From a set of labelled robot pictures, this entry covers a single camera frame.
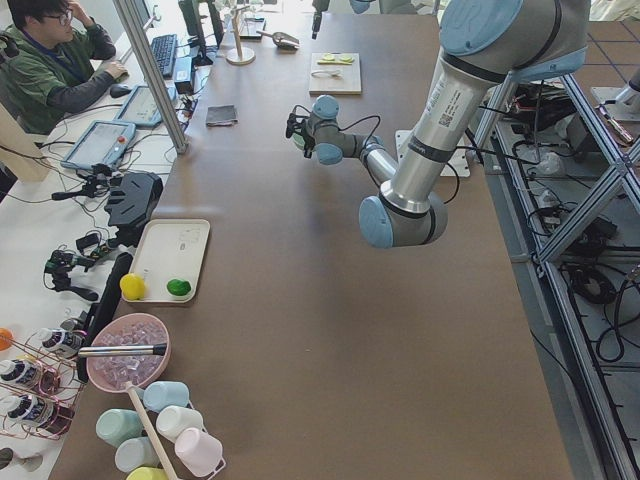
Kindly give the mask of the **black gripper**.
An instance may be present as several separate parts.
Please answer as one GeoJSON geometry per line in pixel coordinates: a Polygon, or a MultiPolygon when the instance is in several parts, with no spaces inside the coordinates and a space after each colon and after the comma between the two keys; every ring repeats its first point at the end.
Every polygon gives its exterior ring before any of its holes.
{"type": "MultiPolygon", "coordinates": [[[[315,12],[312,22],[312,39],[316,39],[320,30],[320,12],[315,12]]],[[[295,105],[288,114],[285,127],[285,137],[292,139],[294,134],[300,135],[304,140],[303,154],[307,159],[313,156],[316,145],[314,137],[307,130],[307,121],[310,119],[310,111],[301,105],[295,105]]]]}

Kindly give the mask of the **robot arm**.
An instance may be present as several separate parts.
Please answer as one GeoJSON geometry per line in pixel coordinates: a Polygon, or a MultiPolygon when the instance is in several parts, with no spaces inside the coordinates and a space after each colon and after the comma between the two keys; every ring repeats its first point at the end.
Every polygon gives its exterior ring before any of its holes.
{"type": "Polygon", "coordinates": [[[425,109],[407,151],[395,160],[373,134],[349,134],[339,106],[321,95],[306,116],[291,112],[285,135],[323,165],[357,158],[378,185],[359,207],[364,239],[377,248],[431,243],[448,217],[432,189],[486,92],[509,76],[546,80],[586,58],[588,1],[452,1],[440,24],[440,51],[425,109]]]}

